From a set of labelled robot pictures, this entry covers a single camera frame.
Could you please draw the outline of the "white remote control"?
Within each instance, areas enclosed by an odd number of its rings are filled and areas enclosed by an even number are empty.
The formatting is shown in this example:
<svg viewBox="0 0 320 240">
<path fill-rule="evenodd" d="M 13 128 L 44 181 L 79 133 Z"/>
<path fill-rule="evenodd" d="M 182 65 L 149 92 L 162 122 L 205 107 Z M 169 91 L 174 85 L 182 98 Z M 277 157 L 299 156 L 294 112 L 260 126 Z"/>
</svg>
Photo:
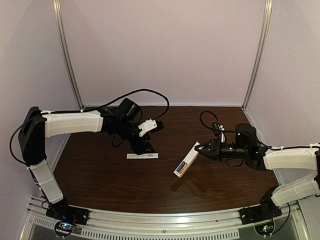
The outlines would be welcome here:
<svg viewBox="0 0 320 240">
<path fill-rule="evenodd" d="M 179 174 L 178 172 L 176 172 L 177 167 L 175 168 L 175 170 L 173 171 L 173 173 L 178 177 L 181 178 L 186 171 L 189 169 L 189 167 L 193 164 L 193 162 L 195 161 L 195 159 L 197 158 L 197 156 L 199 155 L 199 152 L 196 151 L 194 149 L 195 145 L 198 143 L 198 141 L 193 145 L 193 147 L 190 149 L 190 151 L 186 154 L 186 156 L 183 158 L 183 160 L 178 164 L 178 166 L 182 163 L 182 162 L 186 162 L 187 163 L 187 167 L 184 169 L 182 174 Z"/>
</svg>

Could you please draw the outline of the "orange battery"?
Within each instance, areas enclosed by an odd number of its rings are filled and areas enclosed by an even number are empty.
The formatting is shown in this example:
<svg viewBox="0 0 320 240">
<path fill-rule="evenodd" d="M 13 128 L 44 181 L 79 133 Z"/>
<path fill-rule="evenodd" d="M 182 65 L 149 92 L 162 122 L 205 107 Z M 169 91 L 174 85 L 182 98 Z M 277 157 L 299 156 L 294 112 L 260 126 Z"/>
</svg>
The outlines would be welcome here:
<svg viewBox="0 0 320 240">
<path fill-rule="evenodd" d="M 186 168 L 187 166 L 188 166 L 188 164 L 185 163 L 178 173 L 181 175 L 181 174 L 184 172 L 184 170 L 185 170 L 185 168 Z"/>
</svg>

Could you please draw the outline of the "blue battery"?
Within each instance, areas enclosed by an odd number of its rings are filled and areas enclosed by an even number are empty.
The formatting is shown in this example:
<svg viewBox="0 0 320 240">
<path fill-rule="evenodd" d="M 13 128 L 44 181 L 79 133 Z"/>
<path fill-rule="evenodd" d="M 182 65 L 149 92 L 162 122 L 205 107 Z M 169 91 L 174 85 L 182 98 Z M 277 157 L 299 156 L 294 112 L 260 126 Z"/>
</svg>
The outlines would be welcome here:
<svg viewBox="0 0 320 240">
<path fill-rule="evenodd" d="M 180 169 L 183 167 L 183 165 L 184 165 L 185 163 L 186 163 L 185 161 L 183 161 L 183 162 L 180 163 L 180 165 L 179 165 L 179 166 L 177 167 L 177 169 L 176 169 L 176 172 L 177 172 L 177 173 L 179 173 Z"/>
</svg>

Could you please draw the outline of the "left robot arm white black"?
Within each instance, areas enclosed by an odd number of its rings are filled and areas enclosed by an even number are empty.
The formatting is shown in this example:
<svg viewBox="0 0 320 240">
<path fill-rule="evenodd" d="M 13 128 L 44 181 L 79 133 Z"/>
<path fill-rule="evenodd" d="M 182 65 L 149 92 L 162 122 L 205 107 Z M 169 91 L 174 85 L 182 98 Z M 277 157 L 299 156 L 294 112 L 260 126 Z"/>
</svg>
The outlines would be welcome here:
<svg viewBox="0 0 320 240">
<path fill-rule="evenodd" d="M 29 109 L 18 134 L 22 159 L 44 193 L 48 211 L 61 222 L 70 222 L 76 211 L 70 207 L 50 169 L 45 151 L 45 140 L 54 136 L 74 133 L 107 133 L 128 141 L 131 150 L 137 154 L 154 153 L 149 143 L 150 132 L 161 130 L 161 121 L 147 119 L 133 122 L 141 108 L 125 98 L 119 106 L 99 107 L 91 111 L 50 112 L 38 107 Z"/>
</svg>

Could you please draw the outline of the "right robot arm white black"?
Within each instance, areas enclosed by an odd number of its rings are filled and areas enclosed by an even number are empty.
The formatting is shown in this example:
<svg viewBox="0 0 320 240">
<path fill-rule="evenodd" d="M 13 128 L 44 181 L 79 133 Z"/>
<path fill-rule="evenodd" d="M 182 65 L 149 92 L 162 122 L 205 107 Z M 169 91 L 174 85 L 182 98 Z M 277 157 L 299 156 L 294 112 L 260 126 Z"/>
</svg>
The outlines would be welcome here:
<svg viewBox="0 0 320 240">
<path fill-rule="evenodd" d="M 248 123 L 236 125 L 234 142 L 222 141 L 224 130 L 216 122 L 210 128 L 215 135 L 195 146 L 199 154 L 214 160 L 240 159 L 256 171 L 275 169 L 307 169 L 311 174 L 288 184 L 270 188 L 252 210 L 240 211 L 243 223 L 266 221 L 281 215 L 280 206 L 292 201 L 320 195 L 320 145 L 311 143 L 303 146 L 278 147 L 265 145 L 257 138 L 257 130 Z"/>
</svg>

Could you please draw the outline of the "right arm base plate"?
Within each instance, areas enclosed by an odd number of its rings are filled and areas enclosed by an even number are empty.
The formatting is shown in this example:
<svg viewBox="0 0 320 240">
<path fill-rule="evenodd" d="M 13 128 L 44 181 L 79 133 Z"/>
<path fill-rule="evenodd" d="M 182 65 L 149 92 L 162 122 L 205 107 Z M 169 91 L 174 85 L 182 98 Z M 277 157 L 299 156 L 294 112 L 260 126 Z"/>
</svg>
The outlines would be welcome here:
<svg viewBox="0 0 320 240">
<path fill-rule="evenodd" d="M 269 207 L 265 204 L 245 206 L 241 208 L 238 213 L 242 225 L 271 220 L 274 217 L 282 215 L 282 211 L 279 207 Z"/>
</svg>

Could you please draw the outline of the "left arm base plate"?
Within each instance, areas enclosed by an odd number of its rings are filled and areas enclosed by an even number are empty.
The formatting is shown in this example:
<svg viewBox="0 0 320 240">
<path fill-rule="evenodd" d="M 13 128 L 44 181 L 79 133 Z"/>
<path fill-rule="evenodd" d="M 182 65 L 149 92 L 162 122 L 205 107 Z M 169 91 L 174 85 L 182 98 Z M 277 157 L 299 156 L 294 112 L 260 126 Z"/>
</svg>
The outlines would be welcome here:
<svg viewBox="0 0 320 240">
<path fill-rule="evenodd" d="M 46 216 L 69 224 L 85 226 L 88 221 L 89 210 L 69 205 L 50 204 Z"/>
</svg>

